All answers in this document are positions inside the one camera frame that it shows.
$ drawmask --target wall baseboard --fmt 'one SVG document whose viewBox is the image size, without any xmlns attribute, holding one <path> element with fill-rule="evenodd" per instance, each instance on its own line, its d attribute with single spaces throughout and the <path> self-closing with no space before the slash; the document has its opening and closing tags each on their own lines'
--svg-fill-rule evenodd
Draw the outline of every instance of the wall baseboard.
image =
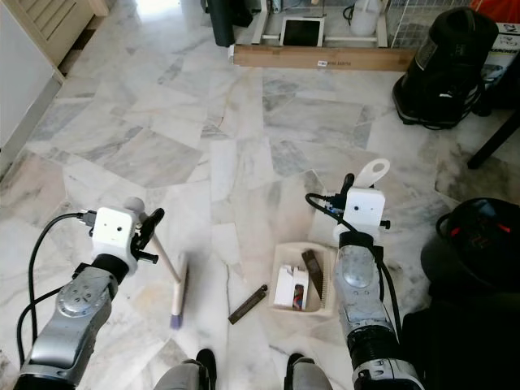
<svg viewBox="0 0 520 390">
<path fill-rule="evenodd" d="M 11 138 L 9 138 L 2 147 L 2 151 L 0 151 L 0 181 L 2 181 L 7 171 L 9 171 L 16 156 L 24 147 L 61 86 L 62 84 L 59 81 L 59 77 L 52 76 L 50 78 L 34 103 L 27 110 L 27 113 L 16 127 Z"/>
</svg>

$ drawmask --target black furniture leg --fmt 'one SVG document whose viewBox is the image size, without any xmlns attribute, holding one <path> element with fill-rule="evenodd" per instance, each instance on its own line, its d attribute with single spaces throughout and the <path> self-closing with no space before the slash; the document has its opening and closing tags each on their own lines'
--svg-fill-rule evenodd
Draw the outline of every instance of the black furniture leg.
<svg viewBox="0 0 520 390">
<path fill-rule="evenodd" d="M 468 161 L 468 168 L 477 169 L 491 156 L 516 130 L 520 128 L 520 110 L 516 110 L 482 148 Z"/>
</svg>

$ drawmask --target white plastic jug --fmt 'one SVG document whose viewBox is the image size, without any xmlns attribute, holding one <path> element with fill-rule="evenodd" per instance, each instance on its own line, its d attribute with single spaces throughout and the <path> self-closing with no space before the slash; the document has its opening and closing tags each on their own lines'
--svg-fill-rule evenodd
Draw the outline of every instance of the white plastic jug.
<svg viewBox="0 0 520 390">
<path fill-rule="evenodd" d="M 358 37 L 369 37 L 375 33 L 377 19 L 381 13 L 380 0 L 357 0 L 354 4 L 350 31 Z"/>
</svg>

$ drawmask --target grey trousers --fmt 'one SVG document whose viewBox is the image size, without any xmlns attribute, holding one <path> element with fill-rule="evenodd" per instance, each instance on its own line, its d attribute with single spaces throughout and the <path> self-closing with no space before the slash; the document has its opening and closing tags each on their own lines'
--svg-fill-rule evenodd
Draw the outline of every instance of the grey trousers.
<svg viewBox="0 0 520 390">
<path fill-rule="evenodd" d="M 206 368 L 199 362 L 187 360 L 171 368 L 159 380 L 154 390 L 200 390 L 208 389 Z M 325 373 L 309 359 L 302 358 L 294 364 L 293 390 L 332 390 Z"/>
<path fill-rule="evenodd" d="M 167 371 L 154 390 L 208 390 L 207 369 L 199 362 L 187 360 Z"/>
<path fill-rule="evenodd" d="M 331 383 L 321 368 L 303 357 L 294 363 L 293 390 L 332 390 Z"/>
</svg>

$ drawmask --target shoe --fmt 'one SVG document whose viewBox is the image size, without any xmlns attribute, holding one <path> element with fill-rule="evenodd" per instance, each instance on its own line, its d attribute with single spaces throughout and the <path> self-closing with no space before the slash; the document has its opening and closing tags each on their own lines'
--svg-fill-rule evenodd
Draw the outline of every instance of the shoe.
<svg viewBox="0 0 520 390">
<path fill-rule="evenodd" d="M 289 360 L 287 360 L 287 370 L 285 371 L 285 379 L 284 379 L 284 390 L 293 390 L 293 369 L 294 363 L 299 358 L 303 358 L 301 353 L 293 353 L 289 356 Z"/>
<path fill-rule="evenodd" d="M 215 355 L 210 349 L 201 349 L 197 354 L 196 360 L 208 370 L 210 390 L 215 390 L 215 384 L 217 383 L 217 362 L 215 361 Z"/>
</svg>

